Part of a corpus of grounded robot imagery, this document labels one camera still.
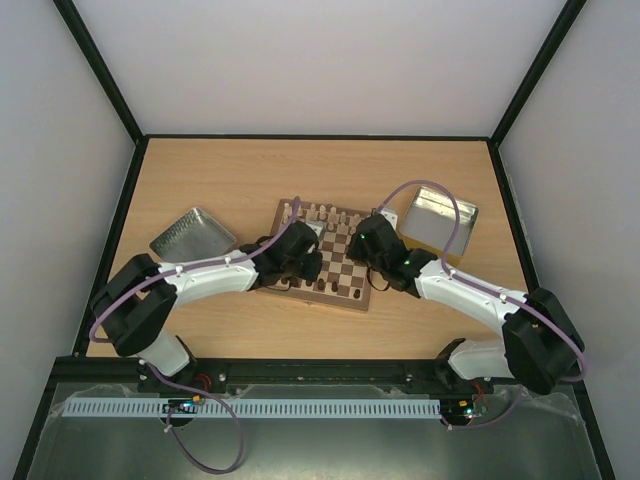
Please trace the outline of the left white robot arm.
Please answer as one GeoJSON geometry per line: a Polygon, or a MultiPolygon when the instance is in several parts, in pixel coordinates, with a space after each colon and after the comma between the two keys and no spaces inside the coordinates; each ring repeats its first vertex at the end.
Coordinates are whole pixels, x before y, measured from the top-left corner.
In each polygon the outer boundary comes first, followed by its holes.
{"type": "Polygon", "coordinates": [[[302,221],[289,222],[258,243],[186,263],[136,255],[93,297],[89,338],[173,377],[193,363],[187,347],[165,328],[173,310],[214,295],[273,287],[282,279],[315,281],[322,267],[319,232],[302,221]]]}

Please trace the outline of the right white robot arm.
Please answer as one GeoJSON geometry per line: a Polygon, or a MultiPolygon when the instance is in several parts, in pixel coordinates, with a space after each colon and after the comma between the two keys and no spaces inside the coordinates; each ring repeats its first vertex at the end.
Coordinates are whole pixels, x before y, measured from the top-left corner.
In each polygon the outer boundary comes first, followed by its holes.
{"type": "Polygon", "coordinates": [[[511,378],[546,395],[560,381],[584,377],[584,343],[552,292],[509,290],[465,276],[429,251],[407,248],[380,213],[357,225],[347,255],[391,288],[451,307],[498,334],[496,341],[452,344],[436,367],[443,389],[455,392],[480,377],[511,378]]]}

